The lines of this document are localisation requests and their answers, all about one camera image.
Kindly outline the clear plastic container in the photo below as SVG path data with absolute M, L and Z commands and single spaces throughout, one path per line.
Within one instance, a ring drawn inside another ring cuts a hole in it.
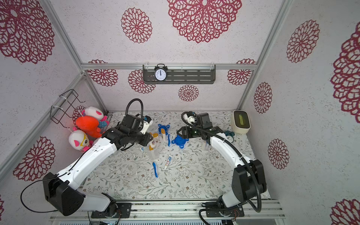
M 159 133 L 158 125 L 157 124 L 152 124 L 151 126 L 149 126 L 147 132 L 149 132 L 151 135 L 158 134 Z
M 210 144 L 208 144 L 205 140 L 202 140 L 201 143 L 202 143 L 202 150 L 203 151 L 209 151 L 211 149 Z
M 157 161 L 160 156 L 160 148 L 157 144 L 149 143 L 145 148 L 145 152 L 151 162 Z

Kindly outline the small toothpaste tube front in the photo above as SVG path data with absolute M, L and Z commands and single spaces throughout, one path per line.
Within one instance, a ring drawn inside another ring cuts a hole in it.
M 166 160 L 166 164 L 165 164 L 165 166 L 164 166 L 164 169 L 165 169 L 165 170 L 169 167 L 172 158 L 173 158 L 173 157 L 172 157 L 171 155 L 169 155 L 168 159 Z

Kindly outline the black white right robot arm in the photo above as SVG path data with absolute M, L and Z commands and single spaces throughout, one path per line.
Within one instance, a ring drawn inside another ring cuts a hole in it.
M 177 135 L 183 139 L 200 137 L 214 148 L 233 168 L 232 190 L 220 196 L 216 204 L 209 202 L 202 205 L 198 214 L 201 221 L 208 225 L 203 218 L 203 212 L 228 212 L 249 204 L 257 213 L 262 211 L 261 194 L 267 190 L 264 167 L 261 161 L 252 160 L 243 155 L 235 145 L 228 140 L 226 134 L 219 127 L 214 127 L 208 113 L 196 114 L 183 112 L 181 120 L 186 124 Z

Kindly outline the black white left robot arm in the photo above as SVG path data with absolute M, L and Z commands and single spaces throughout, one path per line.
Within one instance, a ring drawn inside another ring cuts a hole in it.
M 135 116 L 128 113 L 134 102 L 143 106 L 141 99 L 132 99 L 126 107 L 122 121 L 116 127 L 103 133 L 89 150 L 68 167 L 57 174 L 49 172 L 43 177 L 41 182 L 45 200 L 55 208 L 55 212 L 69 216 L 77 211 L 92 211 L 107 218 L 118 213 L 117 201 L 108 194 L 85 194 L 78 191 L 78 188 L 109 156 L 117 151 L 126 151 L 135 144 L 146 147 L 153 140 L 147 131 L 152 124 L 151 117 L 145 116 L 143 110 Z

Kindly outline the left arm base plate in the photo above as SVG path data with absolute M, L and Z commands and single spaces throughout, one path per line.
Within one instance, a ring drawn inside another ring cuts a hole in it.
M 132 203 L 117 202 L 111 203 L 110 206 L 103 212 L 93 211 L 90 218 L 129 218 L 131 213 Z

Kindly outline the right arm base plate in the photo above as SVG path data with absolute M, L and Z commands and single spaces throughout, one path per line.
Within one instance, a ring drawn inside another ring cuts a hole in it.
M 245 216 L 243 207 L 240 205 L 235 205 L 230 208 L 221 208 L 220 211 L 215 210 L 220 209 L 220 207 L 215 202 L 202 203 L 202 207 L 207 209 L 206 217 L 209 218 L 235 218 Z

